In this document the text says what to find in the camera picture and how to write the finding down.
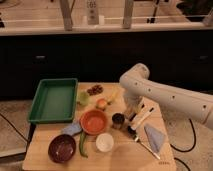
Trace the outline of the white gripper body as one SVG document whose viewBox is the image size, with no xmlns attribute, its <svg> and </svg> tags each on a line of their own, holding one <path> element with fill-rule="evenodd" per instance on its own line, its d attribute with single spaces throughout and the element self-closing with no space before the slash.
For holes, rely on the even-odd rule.
<svg viewBox="0 0 213 171">
<path fill-rule="evenodd" d="M 129 93 L 127 91 L 123 94 L 126 109 L 125 115 L 131 115 L 132 113 L 139 113 L 143 105 L 142 97 L 136 94 Z"/>
</svg>

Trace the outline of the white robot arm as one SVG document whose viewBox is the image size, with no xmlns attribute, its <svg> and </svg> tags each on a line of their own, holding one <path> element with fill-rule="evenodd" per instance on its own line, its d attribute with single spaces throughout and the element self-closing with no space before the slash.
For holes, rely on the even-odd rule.
<svg viewBox="0 0 213 171">
<path fill-rule="evenodd" d="M 213 130 L 213 95 L 186 90 L 149 80 L 149 69 L 138 63 L 120 77 L 124 99 L 135 102 L 147 97 L 159 104 L 184 112 L 189 118 Z"/>
</svg>

